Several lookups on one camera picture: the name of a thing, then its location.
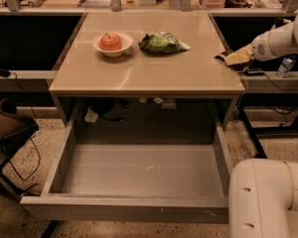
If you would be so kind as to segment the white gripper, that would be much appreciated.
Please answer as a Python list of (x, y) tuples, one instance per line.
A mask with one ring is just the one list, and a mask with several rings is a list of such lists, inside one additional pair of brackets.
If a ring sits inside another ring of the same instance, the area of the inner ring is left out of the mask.
[(283, 46), (283, 35), (278, 31), (267, 31), (257, 36), (250, 45), (225, 57), (226, 65), (247, 63), (253, 60), (267, 61), (274, 60), (286, 55)]

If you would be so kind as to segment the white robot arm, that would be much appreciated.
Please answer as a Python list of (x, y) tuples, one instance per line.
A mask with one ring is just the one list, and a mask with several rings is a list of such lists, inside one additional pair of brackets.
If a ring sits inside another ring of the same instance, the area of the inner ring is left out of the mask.
[[(298, 54), (294, 21), (257, 36), (229, 54), (227, 65)], [(298, 163), (270, 159), (239, 162), (230, 178), (230, 238), (290, 238), (286, 212), (298, 211)]]

